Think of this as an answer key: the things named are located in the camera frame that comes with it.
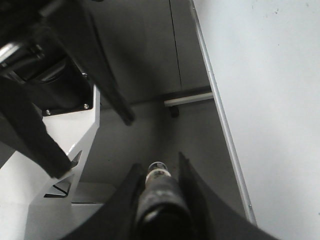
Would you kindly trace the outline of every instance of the metal bar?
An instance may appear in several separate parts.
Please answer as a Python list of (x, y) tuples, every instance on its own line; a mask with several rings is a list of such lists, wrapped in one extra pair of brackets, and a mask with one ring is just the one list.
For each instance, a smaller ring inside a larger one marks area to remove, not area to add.
[(164, 105), (166, 107), (172, 107), (172, 106), (177, 106), (182, 104), (195, 103), (195, 102), (204, 101), (204, 100), (213, 99), (213, 98), (214, 98), (213, 93), (208, 92), (208, 93), (202, 93), (202, 94), (197, 94), (192, 96), (180, 97), (176, 99), (165, 100)]
[(18, 42), (9, 42), (0, 48), (0, 64), (14, 54), (20, 47), (21, 44)]

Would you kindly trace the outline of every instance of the white panel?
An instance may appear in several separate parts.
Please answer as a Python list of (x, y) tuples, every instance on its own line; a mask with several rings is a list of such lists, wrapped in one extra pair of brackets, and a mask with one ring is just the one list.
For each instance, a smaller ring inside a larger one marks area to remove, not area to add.
[(320, 1), (194, 3), (258, 226), (318, 240)]

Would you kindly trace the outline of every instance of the black object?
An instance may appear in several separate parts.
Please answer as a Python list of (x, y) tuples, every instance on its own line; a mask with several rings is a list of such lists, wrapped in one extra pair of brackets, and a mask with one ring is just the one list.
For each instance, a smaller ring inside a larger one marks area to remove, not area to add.
[(83, 0), (0, 0), (0, 23), (0, 46), (9, 42), (27, 46), (49, 32), (95, 82), (125, 124), (132, 124), (134, 113), (118, 90)]
[(178, 106), (170, 106), (169, 107), (170, 116), (172, 118), (179, 117), (179, 107)]
[(68, 55), (96, 83), (124, 123), (131, 125), (134, 113), (118, 90), (94, 20), (84, 1), (61, 0), (56, 3), (41, 11), (45, 24), (55, 33)]
[(93, 105), (88, 81), (69, 58), (28, 80), (23, 87), (32, 102), (44, 112), (50, 110), (51, 115), (83, 110), (84, 104)]
[(79, 228), (61, 240), (132, 240), (144, 171), (134, 164), (113, 196)]
[(199, 240), (276, 240), (237, 214), (201, 179), (179, 153), (179, 185)]
[[(179, 167), (179, 186), (190, 210), (195, 240), (276, 240), (225, 204), (182, 153), (179, 154)], [(143, 187), (144, 174), (141, 166), (135, 164), (111, 199), (83, 225), (61, 240), (136, 240), (140, 236), (134, 231), (135, 217)], [(168, 222), (160, 219), (157, 224), (156, 231), (152, 231), (155, 229), (152, 226), (147, 232), (149, 239), (157, 239), (159, 229), (168, 230)], [(182, 235), (175, 239), (184, 240)]]
[(47, 133), (46, 126), (18, 83), (0, 76), (0, 112), (12, 127), (0, 140), (22, 152), (50, 177), (60, 178), (71, 169), (71, 161)]
[(139, 198), (135, 221), (139, 240), (194, 239), (189, 209), (171, 176), (159, 176), (147, 185)]

